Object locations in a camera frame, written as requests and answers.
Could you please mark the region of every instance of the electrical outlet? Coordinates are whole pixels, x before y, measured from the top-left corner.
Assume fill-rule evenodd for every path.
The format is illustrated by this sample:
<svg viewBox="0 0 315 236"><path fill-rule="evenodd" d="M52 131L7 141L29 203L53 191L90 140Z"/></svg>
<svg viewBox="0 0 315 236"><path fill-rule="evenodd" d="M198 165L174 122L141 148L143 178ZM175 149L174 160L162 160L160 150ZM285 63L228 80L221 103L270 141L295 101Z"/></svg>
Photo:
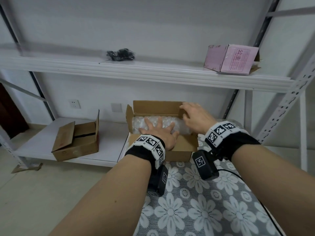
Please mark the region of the electrical outlet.
<svg viewBox="0 0 315 236"><path fill-rule="evenodd" d="M121 103L111 103L112 112L113 113L122 113L123 108L121 107Z"/></svg>
<svg viewBox="0 0 315 236"><path fill-rule="evenodd" d="M77 99L69 99L70 107L72 108L81 108L79 100Z"/></svg>

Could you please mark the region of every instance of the left hand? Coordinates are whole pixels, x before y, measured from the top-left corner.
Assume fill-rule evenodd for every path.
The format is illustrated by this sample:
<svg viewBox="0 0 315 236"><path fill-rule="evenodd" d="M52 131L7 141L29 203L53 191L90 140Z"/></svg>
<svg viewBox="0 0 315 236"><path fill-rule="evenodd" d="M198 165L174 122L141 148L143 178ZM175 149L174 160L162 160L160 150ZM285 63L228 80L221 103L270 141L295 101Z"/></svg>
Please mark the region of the left hand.
<svg viewBox="0 0 315 236"><path fill-rule="evenodd" d="M174 122L172 122L168 127L162 128L162 117L158 118L158 123L156 127L154 127L147 118L144 118L144 121L148 125L149 130L145 130L144 128L140 127L139 132L141 134L150 134L161 138L165 143L165 151L169 151L175 146L176 139L179 136L179 131L175 131L173 134L171 134L171 131L175 126Z"/></svg>

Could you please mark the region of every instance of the pink box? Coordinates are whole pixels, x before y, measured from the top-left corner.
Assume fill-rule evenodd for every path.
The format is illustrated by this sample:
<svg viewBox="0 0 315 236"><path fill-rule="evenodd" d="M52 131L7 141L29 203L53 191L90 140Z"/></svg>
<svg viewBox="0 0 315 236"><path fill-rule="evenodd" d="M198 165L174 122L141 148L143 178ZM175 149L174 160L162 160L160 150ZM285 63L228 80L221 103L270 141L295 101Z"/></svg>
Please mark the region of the pink box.
<svg viewBox="0 0 315 236"><path fill-rule="evenodd" d="M250 74L258 69L259 48L241 45L209 46L204 67L217 72Z"/></svg>

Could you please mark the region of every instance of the brown door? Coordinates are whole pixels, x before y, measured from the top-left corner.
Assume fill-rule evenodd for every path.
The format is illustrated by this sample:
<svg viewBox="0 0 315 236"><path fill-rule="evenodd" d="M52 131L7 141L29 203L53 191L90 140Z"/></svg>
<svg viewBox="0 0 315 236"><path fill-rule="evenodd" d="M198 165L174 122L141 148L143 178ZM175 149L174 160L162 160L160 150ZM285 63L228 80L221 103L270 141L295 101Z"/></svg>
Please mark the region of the brown door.
<svg viewBox="0 0 315 236"><path fill-rule="evenodd" d="M0 84L0 125L10 138L29 129L21 112L2 84Z"/></svg>

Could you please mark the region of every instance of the floral tablecloth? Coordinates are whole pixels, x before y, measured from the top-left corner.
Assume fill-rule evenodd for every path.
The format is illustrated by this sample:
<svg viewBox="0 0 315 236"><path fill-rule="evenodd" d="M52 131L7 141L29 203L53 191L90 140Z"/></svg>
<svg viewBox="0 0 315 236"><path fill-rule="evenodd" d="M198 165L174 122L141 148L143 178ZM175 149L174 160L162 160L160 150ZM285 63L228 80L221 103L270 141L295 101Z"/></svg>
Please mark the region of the floral tablecloth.
<svg viewBox="0 0 315 236"><path fill-rule="evenodd" d="M199 149L210 150L200 138ZM237 173L229 161L215 163ZM165 193L146 196L134 235L278 235L257 198L233 174L220 171L218 178L204 181L192 159L164 164Z"/></svg>

